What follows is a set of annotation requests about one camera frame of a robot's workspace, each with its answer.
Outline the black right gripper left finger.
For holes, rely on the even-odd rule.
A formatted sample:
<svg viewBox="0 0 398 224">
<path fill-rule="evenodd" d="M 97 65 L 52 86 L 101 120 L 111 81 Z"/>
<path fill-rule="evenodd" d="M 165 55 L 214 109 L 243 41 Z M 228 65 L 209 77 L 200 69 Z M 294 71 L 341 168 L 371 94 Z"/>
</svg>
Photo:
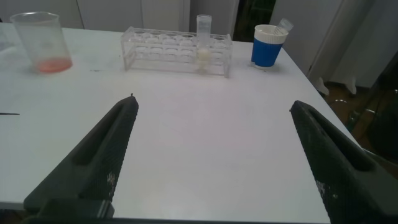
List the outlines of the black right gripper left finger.
<svg viewBox="0 0 398 224">
<path fill-rule="evenodd" d="M 111 218 L 138 109 L 133 95 L 117 102 L 24 199 L 24 209 L 38 216 Z"/>
</svg>

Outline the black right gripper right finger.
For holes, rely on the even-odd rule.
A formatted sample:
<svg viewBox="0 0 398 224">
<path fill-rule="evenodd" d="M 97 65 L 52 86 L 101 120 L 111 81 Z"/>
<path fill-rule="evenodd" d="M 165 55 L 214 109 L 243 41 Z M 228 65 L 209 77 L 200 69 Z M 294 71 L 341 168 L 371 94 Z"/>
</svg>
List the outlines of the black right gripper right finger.
<svg viewBox="0 0 398 224">
<path fill-rule="evenodd" d="M 397 223 L 397 179 L 314 107 L 290 112 L 331 223 Z"/>
</svg>

